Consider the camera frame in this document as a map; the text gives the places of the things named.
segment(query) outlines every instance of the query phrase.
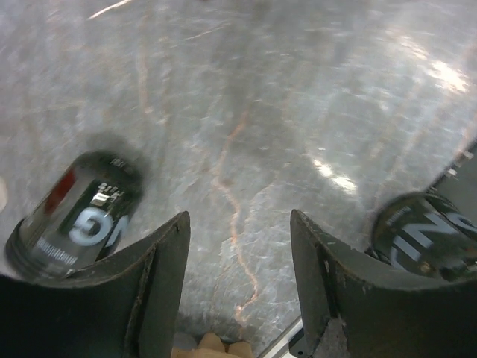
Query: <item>marble floor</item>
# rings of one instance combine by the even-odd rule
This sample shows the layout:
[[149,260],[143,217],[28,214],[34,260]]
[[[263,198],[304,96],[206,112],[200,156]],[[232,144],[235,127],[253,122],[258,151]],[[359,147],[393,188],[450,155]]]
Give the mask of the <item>marble floor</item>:
[[188,333],[263,351],[300,314],[290,211],[363,250],[477,134],[473,0],[115,2],[0,0],[0,242],[80,153],[134,148],[121,245],[190,212]]

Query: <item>gray marble surface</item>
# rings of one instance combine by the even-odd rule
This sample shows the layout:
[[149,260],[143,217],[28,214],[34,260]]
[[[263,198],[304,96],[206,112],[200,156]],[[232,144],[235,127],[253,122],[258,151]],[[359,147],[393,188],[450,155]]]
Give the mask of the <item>gray marble surface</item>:
[[188,333],[263,351],[300,314],[290,211],[364,249],[477,134],[473,0],[114,3],[0,0],[0,242],[76,156],[127,143],[150,171],[122,247],[192,217]]

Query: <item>beige object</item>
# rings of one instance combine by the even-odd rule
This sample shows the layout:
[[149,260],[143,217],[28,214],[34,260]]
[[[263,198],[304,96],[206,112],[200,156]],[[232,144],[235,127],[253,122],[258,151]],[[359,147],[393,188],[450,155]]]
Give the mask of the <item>beige object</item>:
[[172,348],[171,358],[254,358],[250,343],[237,342],[225,345],[214,333],[207,333],[198,348],[185,351]]

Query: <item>can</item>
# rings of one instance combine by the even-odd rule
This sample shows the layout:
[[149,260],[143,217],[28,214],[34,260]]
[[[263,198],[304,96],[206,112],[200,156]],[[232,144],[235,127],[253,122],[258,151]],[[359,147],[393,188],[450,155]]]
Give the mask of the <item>can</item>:
[[371,254],[397,269],[448,281],[477,277],[477,227],[440,195],[398,197],[378,215]]
[[27,280],[67,277],[116,248],[141,197],[137,168],[112,152],[85,153],[18,223],[7,259]]

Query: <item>orange vein in marble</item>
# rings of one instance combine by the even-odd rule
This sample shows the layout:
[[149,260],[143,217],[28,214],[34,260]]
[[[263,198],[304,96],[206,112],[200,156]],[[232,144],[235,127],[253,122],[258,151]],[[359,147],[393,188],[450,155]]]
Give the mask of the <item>orange vein in marble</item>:
[[253,284],[253,295],[248,300],[245,302],[243,305],[238,305],[236,307],[236,312],[235,312],[235,319],[237,322],[244,324],[246,322],[246,318],[242,316],[242,311],[247,308],[249,305],[251,305],[253,302],[256,301],[256,299],[259,297],[259,281],[256,279],[255,275],[252,273],[252,271],[248,268],[247,263],[244,260],[244,255],[241,252],[239,243],[238,243],[238,237],[239,235],[237,234],[237,221],[239,220],[240,212],[241,212],[241,207],[239,201],[233,196],[232,191],[226,187],[225,185],[222,184],[220,181],[220,174],[221,174],[221,167],[224,164],[225,157],[227,156],[227,151],[230,147],[230,143],[235,139],[235,137],[243,131],[245,128],[245,125],[247,124],[247,116],[248,112],[244,111],[241,115],[240,122],[237,125],[237,127],[232,131],[227,136],[227,141],[224,144],[224,147],[222,148],[221,156],[219,157],[217,166],[215,167],[214,174],[216,175],[215,179],[215,185],[223,192],[227,200],[230,202],[230,204],[233,206],[234,213],[232,215],[232,219],[230,220],[230,242],[232,244],[232,247],[237,253],[237,260],[238,264],[244,269],[245,274],[250,278],[250,281]]

